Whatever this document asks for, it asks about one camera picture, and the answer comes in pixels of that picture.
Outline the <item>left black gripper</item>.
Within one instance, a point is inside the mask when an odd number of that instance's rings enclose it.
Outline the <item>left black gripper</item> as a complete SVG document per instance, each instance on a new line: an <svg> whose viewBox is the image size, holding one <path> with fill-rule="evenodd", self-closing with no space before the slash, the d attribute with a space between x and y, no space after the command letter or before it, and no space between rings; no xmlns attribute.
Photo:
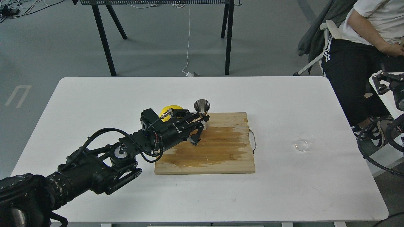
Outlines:
<svg viewBox="0 0 404 227"><path fill-rule="evenodd" d="M209 119L210 116L200 118L198 113L188 109L172 109L171 118L163 122L153 109L146 109L140 116L140 147L145 153L160 153L183 141L196 146Z"/></svg>

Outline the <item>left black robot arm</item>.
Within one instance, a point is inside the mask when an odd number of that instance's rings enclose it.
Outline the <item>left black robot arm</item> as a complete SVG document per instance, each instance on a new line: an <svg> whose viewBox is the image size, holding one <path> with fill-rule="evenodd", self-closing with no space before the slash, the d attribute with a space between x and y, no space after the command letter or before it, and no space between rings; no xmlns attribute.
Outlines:
<svg viewBox="0 0 404 227"><path fill-rule="evenodd" d="M183 141L197 145L209 118L206 111L170 108L158 116L146 109L140 130L98 130L47 177L27 173L2 179L1 226L49 227L55 220L66 227L68 220L55 210L88 190L110 195L137 178L142 173L137 155L154 163Z"/></svg>

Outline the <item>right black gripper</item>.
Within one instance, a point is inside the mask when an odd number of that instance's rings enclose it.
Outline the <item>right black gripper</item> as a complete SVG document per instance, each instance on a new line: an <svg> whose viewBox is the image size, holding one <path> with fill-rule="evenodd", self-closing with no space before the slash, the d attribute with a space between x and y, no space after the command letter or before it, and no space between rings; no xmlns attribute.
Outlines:
<svg viewBox="0 0 404 227"><path fill-rule="evenodd" d="M381 72L371 76L378 95L393 92L395 107L404 111L404 74Z"/></svg>

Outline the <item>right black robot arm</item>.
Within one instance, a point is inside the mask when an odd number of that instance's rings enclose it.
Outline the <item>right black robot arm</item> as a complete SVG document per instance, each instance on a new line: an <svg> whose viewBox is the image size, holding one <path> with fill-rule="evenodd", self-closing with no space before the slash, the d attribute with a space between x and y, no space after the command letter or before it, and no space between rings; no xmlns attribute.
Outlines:
<svg viewBox="0 0 404 227"><path fill-rule="evenodd" d="M386 144L368 155L358 145L373 177L384 172L403 176L403 171L394 170L403 163L403 72L378 72L372 74L369 83L390 112L390 116L379 118L386 138Z"/></svg>

